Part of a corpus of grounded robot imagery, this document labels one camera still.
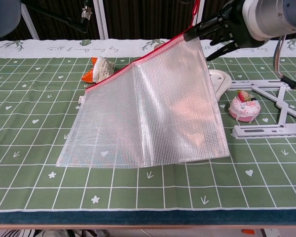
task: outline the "green cutting mat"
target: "green cutting mat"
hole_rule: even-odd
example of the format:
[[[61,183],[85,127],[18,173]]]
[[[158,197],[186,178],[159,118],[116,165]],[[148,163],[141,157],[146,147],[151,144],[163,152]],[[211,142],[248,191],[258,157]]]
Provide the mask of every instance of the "green cutting mat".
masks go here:
[[[110,60],[117,71],[135,58]],[[208,67],[276,79],[271,63],[220,58]],[[296,79],[296,58],[281,63]],[[296,138],[234,139],[234,91],[219,101],[231,157],[139,170],[56,167],[91,67],[87,58],[0,59],[0,211],[296,208]],[[253,124],[275,124],[279,110],[256,97],[262,112]],[[296,92],[285,100],[296,110]]]

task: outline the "dark blue table edge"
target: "dark blue table edge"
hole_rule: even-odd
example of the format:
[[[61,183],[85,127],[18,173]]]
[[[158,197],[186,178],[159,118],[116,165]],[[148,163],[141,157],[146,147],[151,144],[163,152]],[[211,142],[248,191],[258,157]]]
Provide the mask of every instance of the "dark blue table edge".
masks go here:
[[[296,210],[0,212],[8,225],[291,225]]]

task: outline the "clear mesh zipper bag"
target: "clear mesh zipper bag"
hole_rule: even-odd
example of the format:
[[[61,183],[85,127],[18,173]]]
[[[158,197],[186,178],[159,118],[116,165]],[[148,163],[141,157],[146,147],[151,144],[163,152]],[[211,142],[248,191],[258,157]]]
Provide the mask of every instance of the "clear mesh zipper bag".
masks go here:
[[[177,36],[84,97],[58,166],[142,168],[229,155],[199,39]]]

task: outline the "orange snack package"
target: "orange snack package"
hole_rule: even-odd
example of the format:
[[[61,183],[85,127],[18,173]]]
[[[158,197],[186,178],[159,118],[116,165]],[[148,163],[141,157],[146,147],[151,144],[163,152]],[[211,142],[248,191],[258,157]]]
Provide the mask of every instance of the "orange snack package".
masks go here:
[[[106,58],[91,58],[93,68],[88,71],[81,80],[87,83],[98,83],[114,74],[114,64]]]

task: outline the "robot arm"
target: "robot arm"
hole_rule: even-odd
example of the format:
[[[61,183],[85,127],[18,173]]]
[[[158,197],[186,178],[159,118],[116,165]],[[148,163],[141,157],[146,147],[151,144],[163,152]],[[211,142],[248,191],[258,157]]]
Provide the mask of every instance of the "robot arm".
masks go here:
[[[231,0],[219,14],[184,34],[186,41],[218,34],[211,45],[232,42],[207,58],[211,61],[239,48],[260,47],[269,39],[296,33],[296,0]]]

